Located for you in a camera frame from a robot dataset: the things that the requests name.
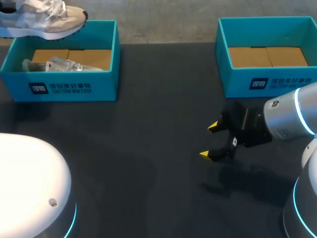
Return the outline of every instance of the concrete floor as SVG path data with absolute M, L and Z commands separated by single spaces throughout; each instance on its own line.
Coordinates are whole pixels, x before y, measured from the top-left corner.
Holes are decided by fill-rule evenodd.
M 214 41 L 220 17 L 310 15 L 316 0 L 65 0 L 89 19 L 116 19 L 122 43 Z

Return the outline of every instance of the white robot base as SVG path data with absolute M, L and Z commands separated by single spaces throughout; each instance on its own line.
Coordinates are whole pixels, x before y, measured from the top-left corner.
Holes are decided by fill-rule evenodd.
M 71 175 L 50 144 L 0 133 L 0 238 L 70 238 L 77 215 Z
M 297 179 L 283 212 L 288 238 L 317 238 L 317 139 L 305 149 L 303 171 Z

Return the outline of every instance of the printed logo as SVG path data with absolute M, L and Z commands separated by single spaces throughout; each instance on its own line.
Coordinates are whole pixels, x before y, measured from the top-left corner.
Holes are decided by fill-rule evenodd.
M 265 89 L 268 78 L 253 78 L 249 89 Z
M 48 94 L 48 89 L 44 83 L 29 83 L 33 94 Z

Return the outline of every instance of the dark tabletop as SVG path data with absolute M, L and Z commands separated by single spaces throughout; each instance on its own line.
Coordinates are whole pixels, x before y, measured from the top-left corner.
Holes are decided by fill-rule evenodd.
M 310 139 L 239 148 L 232 164 L 203 159 L 227 136 L 207 130 L 225 104 L 213 48 L 123 45 L 116 102 L 16 104 L 1 83 L 0 132 L 47 141 L 67 161 L 79 238 L 284 237 Z

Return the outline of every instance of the sneaker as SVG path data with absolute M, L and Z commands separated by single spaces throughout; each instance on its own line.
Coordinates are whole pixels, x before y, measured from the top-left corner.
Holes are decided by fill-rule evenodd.
M 0 11 L 0 37 L 39 36 L 57 40 L 82 28 L 86 11 L 62 0 L 16 0 L 16 11 Z
M 25 59 L 22 63 L 24 72 L 41 72 L 41 71 L 103 71 L 100 68 L 91 67 L 75 63 L 68 59 L 53 57 L 46 63 L 34 63 Z

